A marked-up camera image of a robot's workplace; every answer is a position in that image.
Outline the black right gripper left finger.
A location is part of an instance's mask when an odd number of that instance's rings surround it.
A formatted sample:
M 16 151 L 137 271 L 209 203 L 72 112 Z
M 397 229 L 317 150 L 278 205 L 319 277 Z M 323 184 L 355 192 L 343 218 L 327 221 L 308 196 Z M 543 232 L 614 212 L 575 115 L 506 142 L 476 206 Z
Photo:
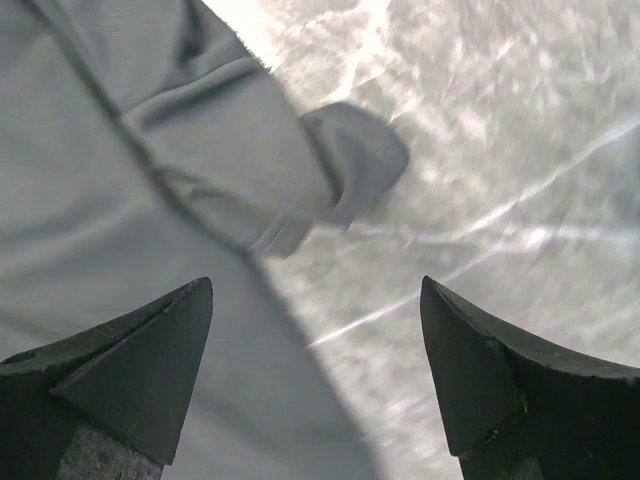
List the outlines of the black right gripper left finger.
M 4 479 L 158 479 L 172 464 L 212 318 L 199 278 L 1 363 Z

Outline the grey t shirt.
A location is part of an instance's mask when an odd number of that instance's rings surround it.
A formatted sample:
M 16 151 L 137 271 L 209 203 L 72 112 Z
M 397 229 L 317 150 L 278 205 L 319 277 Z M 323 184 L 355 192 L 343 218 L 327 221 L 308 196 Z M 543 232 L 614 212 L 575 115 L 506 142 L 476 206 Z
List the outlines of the grey t shirt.
M 376 479 L 257 257 L 348 227 L 409 153 L 349 103 L 299 114 L 201 1 L 1 5 L 1 351 L 211 281 L 171 479 Z

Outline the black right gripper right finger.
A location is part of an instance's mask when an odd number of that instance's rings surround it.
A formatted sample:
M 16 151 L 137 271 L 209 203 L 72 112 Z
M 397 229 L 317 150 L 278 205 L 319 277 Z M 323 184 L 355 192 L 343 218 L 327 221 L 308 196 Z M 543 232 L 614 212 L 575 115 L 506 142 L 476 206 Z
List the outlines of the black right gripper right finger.
M 636 479 L 639 371 L 561 347 L 430 277 L 420 316 L 466 479 Z

